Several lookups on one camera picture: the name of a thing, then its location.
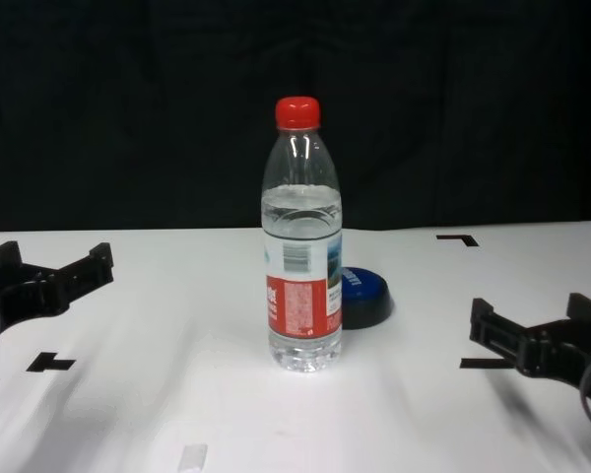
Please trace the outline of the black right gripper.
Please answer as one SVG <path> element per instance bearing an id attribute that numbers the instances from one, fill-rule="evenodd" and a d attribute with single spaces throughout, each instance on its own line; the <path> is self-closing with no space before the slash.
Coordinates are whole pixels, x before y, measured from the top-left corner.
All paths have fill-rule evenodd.
<path id="1" fill-rule="evenodd" d="M 571 293 L 567 318 L 525 327 L 496 313 L 484 299 L 475 298 L 470 340 L 523 375 L 578 387 L 591 364 L 591 299 Z"/>

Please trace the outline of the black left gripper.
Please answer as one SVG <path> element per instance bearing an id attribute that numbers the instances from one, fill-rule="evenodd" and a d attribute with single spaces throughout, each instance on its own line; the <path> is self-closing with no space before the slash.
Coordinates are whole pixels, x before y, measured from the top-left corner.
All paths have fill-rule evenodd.
<path id="1" fill-rule="evenodd" d="M 113 257 L 102 242 L 59 269 L 23 264 L 19 244 L 0 244 L 0 334 L 18 323 L 64 313 L 70 304 L 113 281 Z"/>

